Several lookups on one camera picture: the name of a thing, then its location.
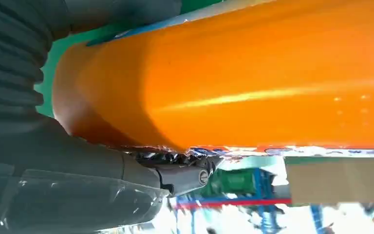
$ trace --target clear plastic wrap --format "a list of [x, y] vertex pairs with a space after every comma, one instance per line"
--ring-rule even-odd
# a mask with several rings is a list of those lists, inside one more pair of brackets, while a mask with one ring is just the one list
[[0, 230], [92, 232], [150, 221], [168, 191], [114, 178], [26, 170], [0, 173]]

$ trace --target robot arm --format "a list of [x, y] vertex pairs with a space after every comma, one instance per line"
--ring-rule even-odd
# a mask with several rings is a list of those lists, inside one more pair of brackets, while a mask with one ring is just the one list
[[0, 233], [105, 229], [156, 215], [165, 193], [157, 170], [70, 137], [36, 111], [43, 97], [34, 85], [54, 40], [179, 10], [179, 0], [0, 0]]

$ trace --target red stripe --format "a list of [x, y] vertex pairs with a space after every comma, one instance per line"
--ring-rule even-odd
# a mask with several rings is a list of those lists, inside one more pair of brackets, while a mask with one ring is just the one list
[[291, 204], [292, 199], [272, 199], [272, 200], [245, 200], [245, 201], [218, 201], [218, 202], [203, 202], [199, 206], [196, 202], [190, 202], [185, 204], [177, 204], [175, 209], [193, 209], [193, 208], [211, 208], [221, 207], [222, 205], [233, 205], [233, 206], [254, 206], [254, 205], [273, 205], [273, 204]]

